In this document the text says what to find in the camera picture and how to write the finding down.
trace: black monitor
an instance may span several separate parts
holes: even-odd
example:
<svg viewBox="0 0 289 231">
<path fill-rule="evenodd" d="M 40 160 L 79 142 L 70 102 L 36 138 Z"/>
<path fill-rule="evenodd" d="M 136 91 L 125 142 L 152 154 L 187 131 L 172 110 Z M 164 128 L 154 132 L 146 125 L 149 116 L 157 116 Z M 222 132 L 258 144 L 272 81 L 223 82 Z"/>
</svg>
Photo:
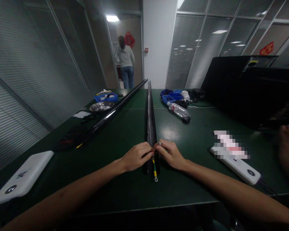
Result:
<svg viewBox="0 0 289 231">
<path fill-rule="evenodd" d="M 252 128 L 289 124 L 289 69 L 215 58 L 202 89 L 213 105 Z"/>
</svg>

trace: metal bowl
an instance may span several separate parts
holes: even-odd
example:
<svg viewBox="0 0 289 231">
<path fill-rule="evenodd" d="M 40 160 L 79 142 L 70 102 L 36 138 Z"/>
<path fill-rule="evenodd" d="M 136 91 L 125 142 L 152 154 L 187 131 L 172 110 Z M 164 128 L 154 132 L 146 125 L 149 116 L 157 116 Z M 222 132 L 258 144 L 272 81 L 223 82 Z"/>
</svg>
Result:
<svg viewBox="0 0 289 231">
<path fill-rule="evenodd" d="M 99 102 L 99 103 L 91 105 L 89 110 L 92 112 L 105 112 L 111 109 L 114 105 L 115 104 L 113 102 L 104 101 L 104 102 Z"/>
</svg>

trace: blue jeans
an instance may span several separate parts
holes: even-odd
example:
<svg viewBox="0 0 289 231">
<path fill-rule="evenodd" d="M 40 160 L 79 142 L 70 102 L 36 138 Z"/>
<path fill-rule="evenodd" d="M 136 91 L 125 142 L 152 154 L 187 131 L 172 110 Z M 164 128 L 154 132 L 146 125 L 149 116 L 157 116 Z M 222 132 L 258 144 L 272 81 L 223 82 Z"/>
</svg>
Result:
<svg viewBox="0 0 289 231">
<path fill-rule="evenodd" d="M 134 88 L 134 68 L 132 66 L 121 67 L 124 89 Z"/>
</svg>

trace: power strip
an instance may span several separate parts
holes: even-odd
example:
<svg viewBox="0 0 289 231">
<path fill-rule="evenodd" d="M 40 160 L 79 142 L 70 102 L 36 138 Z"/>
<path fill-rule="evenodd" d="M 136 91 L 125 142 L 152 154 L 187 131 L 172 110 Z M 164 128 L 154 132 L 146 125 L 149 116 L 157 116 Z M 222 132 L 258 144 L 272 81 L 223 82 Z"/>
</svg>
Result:
<svg viewBox="0 0 289 231">
<path fill-rule="evenodd" d="M 249 185 L 255 185 L 259 181 L 261 174 L 252 168 L 250 165 L 245 163 L 241 159 L 226 158 L 222 159 L 222 156 L 229 157 L 229 151 L 225 151 L 224 147 L 211 147 L 211 153 L 215 154 L 219 152 L 221 155 L 220 161 L 222 161 L 228 168 L 234 171 L 242 180 Z"/>
<path fill-rule="evenodd" d="M 0 189 L 0 204 L 26 195 L 53 154 L 53 151 L 46 151 L 30 156 Z"/>
</svg>

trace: black rod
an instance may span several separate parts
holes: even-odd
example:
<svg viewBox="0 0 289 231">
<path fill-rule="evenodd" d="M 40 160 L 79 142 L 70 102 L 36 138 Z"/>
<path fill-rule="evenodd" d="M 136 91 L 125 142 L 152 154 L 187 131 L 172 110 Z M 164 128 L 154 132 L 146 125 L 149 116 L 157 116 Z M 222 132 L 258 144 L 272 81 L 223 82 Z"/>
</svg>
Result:
<svg viewBox="0 0 289 231">
<path fill-rule="evenodd" d="M 119 111 L 131 100 L 131 98 L 136 94 L 136 92 L 147 82 L 148 80 L 143 80 L 140 84 L 138 84 L 136 87 L 134 87 L 133 90 L 131 90 L 125 97 L 123 97 L 122 100 L 120 100 L 113 109 L 99 122 L 97 122 L 95 125 L 93 125 L 84 136 L 84 139 L 79 143 L 79 145 L 76 147 L 78 149 L 80 146 L 85 144 L 94 133 L 96 133 L 99 128 L 102 127 L 102 125 L 106 124 L 107 122 L 111 121 L 116 115 L 119 113 Z"/>
<path fill-rule="evenodd" d="M 157 143 L 151 81 L 149 81 L 148 83 L 148 97 L 147 97 L 147 142 L 151 147 L 153 147 Z M 154 153 L 153 158 L 155 160 L 156 173 L 159 175 L 160 159 L 158 152 Z M 153 172 L 154 166 L 152 160 L 150 159 L 144 164 L 144 173 L 153 174 Z"/>
</svg>

